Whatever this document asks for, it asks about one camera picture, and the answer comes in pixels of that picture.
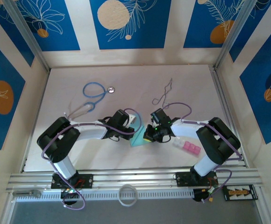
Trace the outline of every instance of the gray floor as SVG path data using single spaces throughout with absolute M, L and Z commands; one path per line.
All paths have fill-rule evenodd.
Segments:
M 61 202 L 16 203 L 12 224 L 260 224 L 254 201 L 225 202 L 221 192 L 212 203 L 192 199 L 140 200 L 125 208 L 118 201 L 88 201 L 82 211 Z

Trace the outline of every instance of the white tabletop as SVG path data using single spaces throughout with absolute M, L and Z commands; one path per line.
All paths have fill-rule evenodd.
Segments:
M 153 105 L 153 98 L 160 98 L 164 87 L 173 79 L 167 102 L 183 102 L 193 108 L 189 120 L 210 120 L 225 115 L 209 71 L 208 65 L 158 65 L 77 67 L 52 69 L 35 132 L 29 149 L 25 171 L 52 170 L 41 158 L 37 138 L 64 112 L 74 110 L 86 101 L 82 89 L 88 82 L 99 82 L 105 88 L 113 86 L 115 93 L 107 94 L 96 109 L 75 121 L 91 122 L 113 116 L 118 109 L 133 108 L 143 117 L 145 126 L 150 124 L 150 114 L 161 107 Z M 101 93 L 98 86 L 89 86 L 89 95 Z M 189 112 L 182 105 L 172 105 L 165 110 L 170 118 L 181 117 Z M 188 141 L 202 147 L 198 140 Z M 192 166 L 205 155 L 194 156 L 172 145 L 173 139 L 164 144 L 149 143 L 131 147 L 130 142 L 106 140 L 78 141 L 69 153 L 76 169 L 120 169 Z

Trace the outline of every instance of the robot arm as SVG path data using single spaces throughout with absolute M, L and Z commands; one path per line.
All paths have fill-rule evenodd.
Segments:
M 217 166 L 223 164 L 233 153 L 233 149 L 238 150 L 240 141 L 230 131 L 230 129 L 219 118 L 210 121 L 188 121 L 179 118 L 170 119 L 162 109 L 158 109 L 151 114 L 153 125 L 148 125 L 144 133 L 144 139 L 148 141 L 163 142 L 163 137 L 186 136 L 199 139 L 205 149 L 206 155 L 197 162 L 190 173 L 192 186 L 199 186 L 201 180 Z M 213 128 L 217 130 L 227 141 L 220 138 Z
M 112 137 L 121 137 L 129 140 L 133 137 L 133 134 L 121 134 L 112 130 L 109 127 L 116 128 L 125 133 L 132 133 L 133 128 L 129 127 L 134 123 L 136 117 L 130 115 L 123 110 L 118 110 L 114 116 L 105 119 L 100 119 L 95 122 L 91 122 L 95 125 L 88 126 L 76 126 L 70 128 L 61 135 L 52 145 L 46 150 L 45 154 L 54 163 L 58 172 L 72 184 L 78 176 L 78 172 L 69 159 L 69 152 L 72 149 L 74 143 L 78 140 L 85 139 L 107 139 Z M 42 150 L 51 142 L 51 140 L 66 127 L 77 124 L 77 122 L 69 121 L 65 117 L 58 118 L 37 140 L 37 144 Z

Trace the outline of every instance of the blue stethoscope tubing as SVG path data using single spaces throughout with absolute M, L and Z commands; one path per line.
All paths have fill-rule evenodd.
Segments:
M 85 90 L 86 90 L 87 86 L 93 85 L 93 84 L 94 84 L 94 85 L 100 86 L 100 87 L 102 88 L 102 90 L 103 90 L 103 93 L 98 94 L 98 95 L 94 95 L 94 96 L 89 96 L 89 95 L 87 95 L 87 94 L 85 93 Z M 97 97 L 100 97 L 100 99 L 98 99 L 96 102 L 86 102 L 86 103 L 84 103 L 84 106 L 86 106 L 87 104 L 92 105 L 92 109 L 89 110 L 88 112 L 93 111 L 93 110 L 95 109 L 96 104 L 98 104 L 100 101 L 102 101 L 103 98 L 106 96 L 107 93 L 108 93 L 108 91 L 107 91 L 107 90 L 104 88 L 104 86 L 101 85 L 100 83 L 97 83 L 97 82 L 89 82 L 89 83 L 87 83 L 87 84 L 84 86 L 84 88 L 83 88 L 83 94 L 84 94 L 84 96 L 87 97 L 87 98 L 97 98 Z

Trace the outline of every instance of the white bracelet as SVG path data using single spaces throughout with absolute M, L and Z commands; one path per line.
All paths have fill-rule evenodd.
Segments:
M 134 201 L 133 201 L 132 203 L 130 203 L 130 204 L 125 204 L 124 202 L 122 202 L 122 200 L 121 200 L 121 198 L 120 198 L 120 194 L 121 194 L 122 191 L 123 191 L 124 189 L 126 189 L 126 188 L 130 188 L 130 189 L 132 189 L 132 190 L 135 192 L 135 199 L 134 199 Z M 136 188 L 135 188 L 134 186 L 130 185 L 130 184 L 125 184 L 125 185 L 123 185 L 122 187 L 120 187 L 119 193 L 118 193 L 118 194 L 119 194 L 119 195 L 118 195 L 118 200 L 119 200 L 120 204 L 123 205 L 124 207 L 131 207 L 131 206 L 133 206 L 133 205 L 136 203 L 136 201 L 137 201 L 137 199 L 138 199 L 138 197 L 139 197 Z

